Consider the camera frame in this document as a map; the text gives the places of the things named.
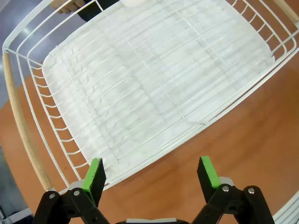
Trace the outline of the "person's right hand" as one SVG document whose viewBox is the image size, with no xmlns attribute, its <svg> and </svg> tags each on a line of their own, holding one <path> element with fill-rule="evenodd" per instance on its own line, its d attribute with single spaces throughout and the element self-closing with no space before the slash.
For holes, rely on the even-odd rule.
<svg viewBox="0 0 299 224">
<path fill-rule="evenodd" d="M 54 6 L 55 8 L 58 8 L 62 6 L 66 0 L 56 0 L 56 5 Z M 79 8 L 85 5 L 85 2 L 83 0 L 72 0 L 68 4 L 66 4 L 63 8 L 61 8 L 58 13 L 59 14 L 69 14 L 71 12 L 77 11 Z"/>
</svg>

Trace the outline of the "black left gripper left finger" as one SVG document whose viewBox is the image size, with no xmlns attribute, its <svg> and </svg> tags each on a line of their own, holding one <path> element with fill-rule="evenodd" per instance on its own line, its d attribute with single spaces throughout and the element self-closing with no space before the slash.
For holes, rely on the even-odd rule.
<svg viewBox="0 0 299 224">
<path fill-rule="evenodd" d="M 93 159 L 84 180 L 64 194 L 46 191 L 33 218 L 34 224 L 68 224 L 81 218 L 85 224 L 107 224 L 108 220 L 98 209 L 106 182 L 102 159 Z"/>
</svg>

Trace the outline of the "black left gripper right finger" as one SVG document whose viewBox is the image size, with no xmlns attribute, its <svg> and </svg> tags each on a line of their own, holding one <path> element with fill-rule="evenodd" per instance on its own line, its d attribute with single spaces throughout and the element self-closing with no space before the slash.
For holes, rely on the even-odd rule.
<svg viewBox="0 0 299 224">
<path fill-rule="evenodd" d="M 273 224 L 274 219 L 259 187 L 243 190 L 221 183 L 209 156 L 199 159 L 198 179 L 206 201 L 193 224 L 217 224 L 224 214 L 233 215 L 239 224 Z"/>
</svg>

